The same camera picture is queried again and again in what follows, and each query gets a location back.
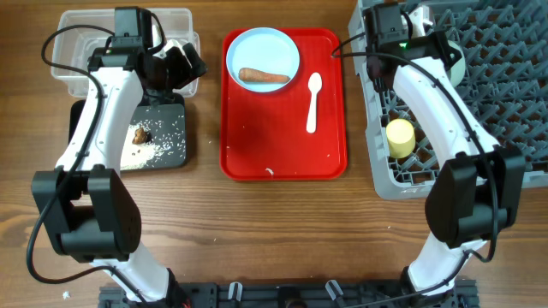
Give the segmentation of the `green bowl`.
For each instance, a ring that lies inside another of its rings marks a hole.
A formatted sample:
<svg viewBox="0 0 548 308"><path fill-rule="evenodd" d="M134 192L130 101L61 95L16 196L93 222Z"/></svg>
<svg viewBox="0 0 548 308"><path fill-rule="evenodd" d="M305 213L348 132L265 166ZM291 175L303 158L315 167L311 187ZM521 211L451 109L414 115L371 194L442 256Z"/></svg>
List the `green bowl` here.
<svg viewBox="0 0 548 308"><path fill-rule="evenodd" d="M449 46L457 49L461 58L447 71L450 83L453 87L457 87L463 80L466 72L466 62L461 46L452 40L448 41Z"/></svg>

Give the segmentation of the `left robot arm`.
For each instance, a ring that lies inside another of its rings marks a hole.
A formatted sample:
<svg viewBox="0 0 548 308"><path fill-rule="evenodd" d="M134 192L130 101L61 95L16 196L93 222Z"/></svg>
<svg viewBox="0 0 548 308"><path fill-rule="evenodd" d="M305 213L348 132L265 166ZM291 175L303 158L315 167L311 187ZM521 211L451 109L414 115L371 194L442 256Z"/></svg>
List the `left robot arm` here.
<svg viewBox="0 0 548 308"><path fill-rule="evenodd" d="M33 177L35 228L46 231L57 254L84 264L87 273L107 273L127 303L189 307L192 300L173 272L141 242L140 210L120 171L134 112L156 107L181 126L180 90L207 67L192 44L168 43L150 10L119 7L114 20L84 70L89 90L65 152L54 169Z"/></svg>

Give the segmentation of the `white tissue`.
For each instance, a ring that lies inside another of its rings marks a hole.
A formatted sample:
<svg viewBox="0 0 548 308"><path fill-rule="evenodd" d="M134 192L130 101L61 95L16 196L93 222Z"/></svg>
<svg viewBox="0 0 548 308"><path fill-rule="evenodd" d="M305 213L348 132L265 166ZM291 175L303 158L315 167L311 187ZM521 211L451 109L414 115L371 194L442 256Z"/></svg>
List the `white tissue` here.
<svg viewBox="0 0 548 308"><path fill-rule="evenodd" d="M163 50L165 53L167 53L169 50L173 49L173 48L176 48L177 50L179 50L181 53L183 53L183 48L182 48L182 44L175 40L175 39L170 39L166 45L164 46Z"/></svg>

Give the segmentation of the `brown food scrap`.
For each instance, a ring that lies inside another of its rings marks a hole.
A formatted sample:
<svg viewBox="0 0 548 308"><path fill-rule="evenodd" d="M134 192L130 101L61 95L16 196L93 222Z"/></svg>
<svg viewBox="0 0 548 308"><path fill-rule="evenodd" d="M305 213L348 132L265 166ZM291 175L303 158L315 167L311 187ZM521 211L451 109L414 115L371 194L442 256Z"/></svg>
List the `brown food scrap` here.
<svg viewBox="0 0 548 308"><path fill-rule="evenodd" d="M133 145L143 145L152 140L151 133L144 127L139 127L134 131L134 137L132 139Z"/></svg>

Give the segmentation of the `yellow plastic cup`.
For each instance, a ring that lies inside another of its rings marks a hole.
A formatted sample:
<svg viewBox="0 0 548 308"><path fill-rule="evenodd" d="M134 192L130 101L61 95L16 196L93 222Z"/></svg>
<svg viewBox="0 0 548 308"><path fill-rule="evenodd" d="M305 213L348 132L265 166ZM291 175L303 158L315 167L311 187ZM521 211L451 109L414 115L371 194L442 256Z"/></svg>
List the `yellow plastic cup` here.
<svg viewBox="0 0 548 308"><path fill-rule="evenodd" d="M405 119L390 121L386 126L386 137L391 157L405 158L414 151L414 126L410 121Z"/></svg>

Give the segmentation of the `white rice pile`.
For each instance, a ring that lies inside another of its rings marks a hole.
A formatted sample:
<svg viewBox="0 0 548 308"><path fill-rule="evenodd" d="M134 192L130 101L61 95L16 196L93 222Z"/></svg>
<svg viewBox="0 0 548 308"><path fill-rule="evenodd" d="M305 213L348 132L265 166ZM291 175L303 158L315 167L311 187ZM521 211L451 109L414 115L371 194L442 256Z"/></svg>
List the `white rice pile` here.
<svg viewBox="0 0 548 308"><path fill-rule="evenodd" d="M152 140L143 145L133 145L134 131L144 127ZM124 141L121 170L176 168L187 157L186 131L181 121L143 120L132 122Z"/></svg>

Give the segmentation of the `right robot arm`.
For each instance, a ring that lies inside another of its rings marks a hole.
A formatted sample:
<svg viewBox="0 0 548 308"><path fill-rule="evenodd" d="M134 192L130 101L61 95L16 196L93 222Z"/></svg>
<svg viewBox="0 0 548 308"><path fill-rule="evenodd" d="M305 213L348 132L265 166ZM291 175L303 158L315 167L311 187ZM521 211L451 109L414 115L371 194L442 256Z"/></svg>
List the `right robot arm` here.
<svg viewBox="0 0 548 308"><path fill-rule="evenodd" d="M396 3L366 9L366 71L377 92L392 90L413 112L438 160L429 192L431 230L405 276L425 297L447 293L484 244L492 261L499 233L515 223L525 159L491 136L451 81L464 56L445 33L426 33Z"/></svg>

